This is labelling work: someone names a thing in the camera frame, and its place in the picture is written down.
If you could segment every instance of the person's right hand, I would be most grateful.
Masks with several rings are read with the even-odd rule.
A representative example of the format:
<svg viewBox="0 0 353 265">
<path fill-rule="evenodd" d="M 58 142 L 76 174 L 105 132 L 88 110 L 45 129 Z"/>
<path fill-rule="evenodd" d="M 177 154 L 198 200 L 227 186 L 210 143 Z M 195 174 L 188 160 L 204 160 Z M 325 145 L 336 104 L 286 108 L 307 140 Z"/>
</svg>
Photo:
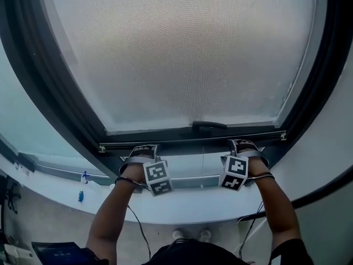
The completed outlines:
<svg viewBox="0 0 353 265">
<path fill-rule="evenodd" d="M 150 150 L 148 146 L 141 146 L 140 148 L 136 148 L 135 151 L 147 149 Z M 146 154 L 138 154 L 140 157 L 148 157 L 152 158 L 152 156 Z M 146 183 L 145 172 L 143 171 L 143 165 L 138 163 L 130 163 L 127 165 L 125 171 L 122 174 L 124 177 L 132 179 L 137 183 Z"/>
<path fill-rule="evenodd" d="M 240 144 L 252 144 L 249 141 L 243 141 Z M 242 152 L 251 151 L 253 149 L 243 149 L 238 152 L 241 156 Z M 269 173 L 270 170 L 266 167 L 265 163 L 262 161 L 261 157 L 251 157 L 249 158 L 249 174 L 253 177 L 261 175 L 263 173 Z"/>
</svg>

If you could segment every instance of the shoe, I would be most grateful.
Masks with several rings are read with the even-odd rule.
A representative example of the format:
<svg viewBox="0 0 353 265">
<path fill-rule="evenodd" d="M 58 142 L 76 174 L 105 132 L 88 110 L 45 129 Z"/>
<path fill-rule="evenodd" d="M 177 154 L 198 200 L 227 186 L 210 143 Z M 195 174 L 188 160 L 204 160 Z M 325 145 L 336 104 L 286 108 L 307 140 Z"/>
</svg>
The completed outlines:
<svg viewBox="0 0 353 265">
<path fill-rule="evenodd" d="M 182 231 L 180 230 L 175 230 L 173 233 L 172 233 L 172 238 L 173 238 L 173 241 L 175 240 L 178 240 L 178 239 L 184 239 L 185 236 L 183 234 Z"/>
<path fill-rule="evenodd" d="M 198 240 L 201 242 L 210 242 L 211 236 L 211 231 L 205 229 L 200 232 Z"/>
</svg>

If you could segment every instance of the window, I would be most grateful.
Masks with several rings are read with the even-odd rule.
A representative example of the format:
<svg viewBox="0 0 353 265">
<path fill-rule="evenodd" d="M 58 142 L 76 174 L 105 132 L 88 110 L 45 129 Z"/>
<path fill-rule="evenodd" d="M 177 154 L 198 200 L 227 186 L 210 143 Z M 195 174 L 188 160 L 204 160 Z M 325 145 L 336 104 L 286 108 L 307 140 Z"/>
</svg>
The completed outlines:
<svg viewBox="0 0 353 265">
<path fill-rule="evenodd" d="M 37 169 L 58 168 L 104 175 L 68 144 L 38 111 L 16 78 L 1 42 L 0 75 L 0 139 L 3 143 L 15 154 L 23 154 L 35 163 Z"/>
<path fill-rule="evenodd" d="M 348 2 L 2 0 L 1 39 L 39 111 L 108 176 L 141 144 L 207 159 L 239 137 L 274 164 L 339 78 Z"/>
</svg>

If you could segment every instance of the floor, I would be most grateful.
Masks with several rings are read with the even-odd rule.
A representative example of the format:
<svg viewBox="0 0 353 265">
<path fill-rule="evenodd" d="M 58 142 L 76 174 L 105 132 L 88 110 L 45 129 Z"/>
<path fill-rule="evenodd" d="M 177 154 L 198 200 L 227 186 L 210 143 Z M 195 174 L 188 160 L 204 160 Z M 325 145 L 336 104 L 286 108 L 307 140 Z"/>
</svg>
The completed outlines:
<svg viewBox="0 0 353 265">
<path fill-rule="evenodd" d="M 5 231 L 19 242 L 19 246 L 31 250 L 31 242 L 68 242 L 74 241 L 84 247 L 94 215 L 71 209 L 53 202 L 28 188 L 20 188 L 22 198 L 15 202 L 18 214 L 6 208 Z M 143 224 L 143 230 L 151 247 L 152 254 L 172 242 L 176 225 Z M 249 223 L 236 220 L 211 224 L 183 225 L 187 237 L 197 238 L 198 233 L 208 228 L 212 232 L 212 242 L 233 252 L 243 240 Z M 268 264 L 270 240 L 245 246 L 243 256 L 246 261 L 256 261 L 257 265 Z M 148 250 L 141 236 L 138 223 L 125 222 L 117 243 L 118 264 L 143 264 L 148 261 Z M 36 255 L 30 262 L 17 264 L 40 264 Z"/>
</svg>

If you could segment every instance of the black cable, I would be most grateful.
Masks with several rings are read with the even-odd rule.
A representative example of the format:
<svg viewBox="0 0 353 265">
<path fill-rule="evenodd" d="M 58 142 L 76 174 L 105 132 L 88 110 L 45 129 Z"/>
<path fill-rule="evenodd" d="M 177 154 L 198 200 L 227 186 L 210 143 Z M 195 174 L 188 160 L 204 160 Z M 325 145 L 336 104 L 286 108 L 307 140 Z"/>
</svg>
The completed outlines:
<svg viewBox="0 0 353 265">
<path fill-rule="evenodd" d="M 260 211 L 263 208 L 263 206 L 264 206 L 264 203 L 261 201 L 261 203 L 260 203 L 260 205 L 258 207 L 258 211 L 256 212 L 256 214 L 260 213 Z M 244 238 L 244 241 L 243 241 L 243 243 L 242 243 L 242 245 L 241 245 L 241 247 L 239 249 L 239 257 L 240 257 L 241 260 L 243 260 L 243 256 L 242 256 L 243 247 L 245 245 L 245 242 L 247 241 L 247 238 L 248 238 L 248 235 L 250 234 L 251 229 L 254 226 L 255 220 L 256 220 L 256 218 L 253 220 L 252 224 L 250 225 L 250 228 L 249 228 L 249 230 L 248 230 L 248 232 L 247 232 L 247 234 L 246 234 L 246 236 Z"/>
<path fill-rule="evenodd" d="M 4 218 L 4 216 L 5 216 L 5 207 L 6 207 L 5 200 L 6 200 L 7 185 L 9 183 L 9 179 L 10 179 L 10 176 L 6 176 L 6 178 L 5 177 L 1 177 L 1 179 L 0 179 L 0 181 L 2 181 L 1 182 L 2 187 L 4 188 L 3 190 L 5 191 L 5 195 L 3 196 L 3 200 L 1 201 L 1 205 L 3 205 L 3 206 L 1 207 L 1 215 L 0 215 L 1 216 L 0 217 L 0 219 L 1 219 L 1 230 L 2 230 L 4 235 L 5 235 L 5 218 Z"/>
<path fill-rule="evenodd" d="M 145 233 L 143 232 L 143 229 L 142 229 L 142 225 L 141 225 L 141 223 L 140 223 L 140 220 L 139 220 L 138 217 L 136 216 L 135 212 L 132 211 L 132 209 L 130 208 L 130 206 L 127 206 L 127 207 L 128 207 L 128 208 L 130 209 L 130 211 L 133 213 L 133 215 L 135 216 L 135 218 L 136 218 L 136 220 L 137 220 L 137 222 L 138 222 L 138 225 L 140 226 L 141 234 L 142 234 L 143 239 L 145 240 L 145 242 L 146 242 L 146 244 L 147 244 L 149 260 L 151 260 L 151 249 L 150 249 L 150 247 L 149 247 L 149 244 L 148 244 L 148 241 L 147 241 L 147 239 L 146 239 Z"/>
</svg>

